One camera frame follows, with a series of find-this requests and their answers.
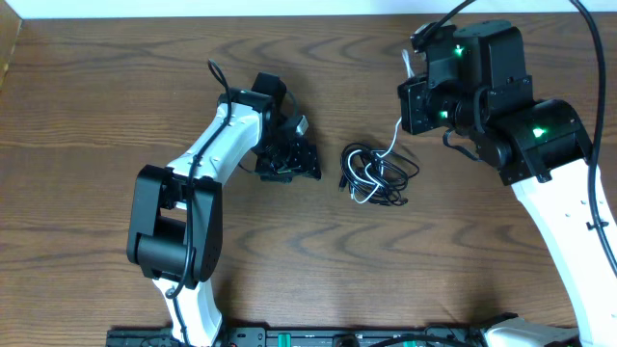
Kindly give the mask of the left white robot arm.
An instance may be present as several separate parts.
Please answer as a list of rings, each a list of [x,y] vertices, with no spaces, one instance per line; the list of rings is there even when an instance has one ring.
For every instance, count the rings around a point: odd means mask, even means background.
[[[263,181],[320,179],[309,123],[282,112],[287,87],[259,73],[248,90],[226,87],[216,115],[199,138],[165,167],[138,173],[128,229],[128,260],[163,295],[179,346],[211,346],[223,325],[211,277],[223,244],[223,187],[249,151]]]

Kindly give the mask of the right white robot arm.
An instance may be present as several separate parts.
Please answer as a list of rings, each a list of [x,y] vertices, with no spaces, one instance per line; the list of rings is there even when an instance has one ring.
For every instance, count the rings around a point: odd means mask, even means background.
[[[600,172],[575,109],[534,98],[522,34],[508,21],[430,23],[412,45],[426,70],[398,88],[404,130],[443,128],[473,142],[469,158],[497,171],[540,230],[577,320],[563,329],[505,315],[482,330],[484,344],[614,345],[616,275],[604,249],[616,225],[603,188],[588,185]]]

